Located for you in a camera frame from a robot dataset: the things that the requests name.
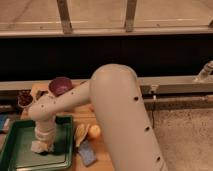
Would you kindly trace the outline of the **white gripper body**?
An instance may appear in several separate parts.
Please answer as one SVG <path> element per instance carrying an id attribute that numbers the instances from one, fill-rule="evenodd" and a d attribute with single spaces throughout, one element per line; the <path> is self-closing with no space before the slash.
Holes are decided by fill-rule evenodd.
<path id="1" fill-rule="evenodd" d="M 35 126 L 36 140 L 48 147 L 55 141 L 56 123 L 55 122 L 37 122 Z"/>

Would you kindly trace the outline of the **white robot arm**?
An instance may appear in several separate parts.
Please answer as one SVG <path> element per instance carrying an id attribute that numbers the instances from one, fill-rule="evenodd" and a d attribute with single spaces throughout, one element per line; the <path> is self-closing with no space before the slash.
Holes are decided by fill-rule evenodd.
<path id="1" fill-rule="evenodd" d="M 90 102 L 115 171 L 168 171 L 142 98 L 135 71 L 119 64 L 99 67 L 65 94 L 41 97 L 28 110 L 34 121 Z"/>

